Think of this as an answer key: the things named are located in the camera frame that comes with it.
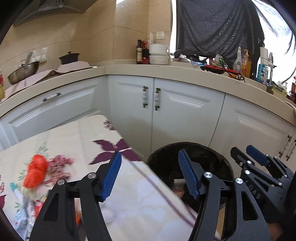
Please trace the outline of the dark hanging cloth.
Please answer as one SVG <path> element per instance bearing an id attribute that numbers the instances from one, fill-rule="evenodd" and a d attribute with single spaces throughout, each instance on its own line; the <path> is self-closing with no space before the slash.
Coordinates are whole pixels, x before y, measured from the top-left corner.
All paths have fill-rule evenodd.
<path id="1" fill-rule="evenodd" d="M 241 48 L 257 65 L 264 33 L 252 1 L 177 1 L 176 11 L 175 56 L 219 54 L 233 65 Z"/>

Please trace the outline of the steel wok pan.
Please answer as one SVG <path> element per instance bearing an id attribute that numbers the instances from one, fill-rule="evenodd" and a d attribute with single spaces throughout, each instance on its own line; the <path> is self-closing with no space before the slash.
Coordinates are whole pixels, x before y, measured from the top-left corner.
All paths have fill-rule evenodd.
<path id="1" fill-rule="evenodd" d="M 30 51 L 27 55 L 25 63 L 8 76 L 8 81 L 11 85 L 17 84 L 20 81 L 35 75 L 39 68 L 39 61 L 32 61 L 33 51 Z"/>

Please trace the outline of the orange detergent bottle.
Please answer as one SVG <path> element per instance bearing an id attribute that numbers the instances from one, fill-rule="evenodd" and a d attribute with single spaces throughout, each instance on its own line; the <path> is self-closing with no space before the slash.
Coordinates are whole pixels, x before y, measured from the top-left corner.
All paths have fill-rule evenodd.
<path id="1" fill-rule="evenodd" d="M 249 57 L 249 51 L 244 49 L 244 55 L 242 58 L 242 75 L 249 78 L 251 73 L 251 60 Z"/>

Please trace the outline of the crumpled red plastic bag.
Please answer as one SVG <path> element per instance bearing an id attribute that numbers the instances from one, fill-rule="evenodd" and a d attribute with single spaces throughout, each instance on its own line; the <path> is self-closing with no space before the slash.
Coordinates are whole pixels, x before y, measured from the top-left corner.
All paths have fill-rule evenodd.
<path id="1" fill-rule="evenodd" d="M 44 180 L 48 162 L 42 155 L 34 155 L 27 168 L 23 186 L 27 189 L 37 188 Z"/>

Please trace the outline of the red tray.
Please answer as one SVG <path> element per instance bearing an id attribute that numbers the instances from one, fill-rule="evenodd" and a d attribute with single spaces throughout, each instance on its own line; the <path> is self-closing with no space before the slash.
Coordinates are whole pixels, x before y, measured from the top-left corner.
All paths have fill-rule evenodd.
<path id="1" fill-rule="evenodd" d="M 213 66 L 213 65 L 201 65 L 200 66 L 201 70 L 206 70 L 206 71 L 210 71 L 212 73 L 216 73 L 216 74 L 223 74 L 224 72 L 227 72 L 229 74 L 234 74 L 234 75 L 238 75 L 239 72 L 231 70 L 231 69 L 225 69 L 225 68 L 221 68 L 218 66 Z"/>

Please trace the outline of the red white twine bundle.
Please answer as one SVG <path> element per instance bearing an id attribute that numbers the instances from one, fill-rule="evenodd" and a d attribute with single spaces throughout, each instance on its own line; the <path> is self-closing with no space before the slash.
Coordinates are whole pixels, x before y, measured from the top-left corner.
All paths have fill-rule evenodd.
<path id="1" fill-rule="evenodd" d="M 56 183 L 60 179 L 68 180 L 71 176 L 69 172 L 64 172 L 64 167 L 74 162 L 73 158 L 57 155 L 48 161 L 48 169 L 43 184 Z"/>

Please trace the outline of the black pot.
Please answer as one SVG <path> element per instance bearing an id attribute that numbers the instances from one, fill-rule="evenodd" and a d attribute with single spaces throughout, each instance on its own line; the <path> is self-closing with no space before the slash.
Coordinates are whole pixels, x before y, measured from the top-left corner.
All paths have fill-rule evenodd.
<path id="1" fill-rule="evenodd" d="M 72 53 L 70 51 L 70 52 L 68 52 L 68 54 L 61 56 L 59 59 L 61 61 L 61 64 L 65 65 L 65 64 L 77 62 L 79 55 L 80 55 L 79 53 Z"/>

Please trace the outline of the dark sauce bottle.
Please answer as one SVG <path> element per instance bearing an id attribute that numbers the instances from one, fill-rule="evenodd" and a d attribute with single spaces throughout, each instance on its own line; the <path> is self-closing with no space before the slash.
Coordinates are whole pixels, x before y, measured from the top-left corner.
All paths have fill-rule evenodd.
<path id="1" fill-rule="evenodd" d="M 137 41 L 137 64 L 142 63 L 142 41 L 139 39 Z"/>

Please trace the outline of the pink stove cover cloth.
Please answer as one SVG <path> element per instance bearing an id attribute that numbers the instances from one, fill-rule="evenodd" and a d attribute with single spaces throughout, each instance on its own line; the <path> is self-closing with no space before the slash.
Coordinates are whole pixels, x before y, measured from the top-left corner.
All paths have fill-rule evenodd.
<path id="1" fill-rule="evenodd" d="M 16 93 L 22 91 L 23 89 L 26 89 L 32 85 L 35 85 L 47 79 L 89 68 L 93 68 L 93 66 L 91 66 L 88 62 L 77 61 L 69 64 L 60 65 L 57 69 L 51 69 L 36 73 L 35 75 L 27 77 L 19 83 L 12 85 L 8 89 L 6 89 L 5 97 L 1 100 L 1 102 L 4 102 L 5 100 L 15 95 Z"/>

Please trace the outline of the white teal small tube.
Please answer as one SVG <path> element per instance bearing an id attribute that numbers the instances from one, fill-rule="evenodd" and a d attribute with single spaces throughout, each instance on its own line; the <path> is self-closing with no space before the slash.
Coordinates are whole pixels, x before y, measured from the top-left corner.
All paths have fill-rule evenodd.
<path id="1" fill-rule="evenodd" d="M 20 192 L 19 188 L 17 187 L 17 185 L 14 182 L 11 182 L 10 188 L 16 198 L 16 207 L 23 206 L 24 205 L 24 197 L 23 197 L 23 194 Z"/>

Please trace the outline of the white spray bottle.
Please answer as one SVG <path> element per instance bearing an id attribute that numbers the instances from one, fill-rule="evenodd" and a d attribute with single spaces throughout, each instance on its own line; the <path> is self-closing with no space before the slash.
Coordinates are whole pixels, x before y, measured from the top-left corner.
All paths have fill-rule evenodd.
<path id="1" fill-rule="evenodd" d="M 237 57 L 236 57 L 234 64 L 233 64 L 233 70 L 238 73 L 241 73 L 241 68 L 242 68 L 241 47 L 238 47 Z"/>

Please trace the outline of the white stacked bowls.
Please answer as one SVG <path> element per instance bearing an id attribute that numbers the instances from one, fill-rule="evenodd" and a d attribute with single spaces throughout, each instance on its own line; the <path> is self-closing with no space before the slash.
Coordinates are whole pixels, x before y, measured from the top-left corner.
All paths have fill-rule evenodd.
<path id="1" fill-rule="evenodd" d="M 151 65 L 168 65 L 170 61 L 169 47 L 163 44 L 149 46 L 149 63 Z"/>

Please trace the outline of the white cabinet door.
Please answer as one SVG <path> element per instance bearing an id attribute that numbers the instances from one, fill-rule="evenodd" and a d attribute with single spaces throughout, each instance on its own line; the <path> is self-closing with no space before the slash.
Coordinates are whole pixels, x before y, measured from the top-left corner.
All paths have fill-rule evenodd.
<path id="1" fill-rule="evenodd" d="M 173 80 L 154 79 L 152 151 L 176 142 L 209 146 L 225 94 Z"/>

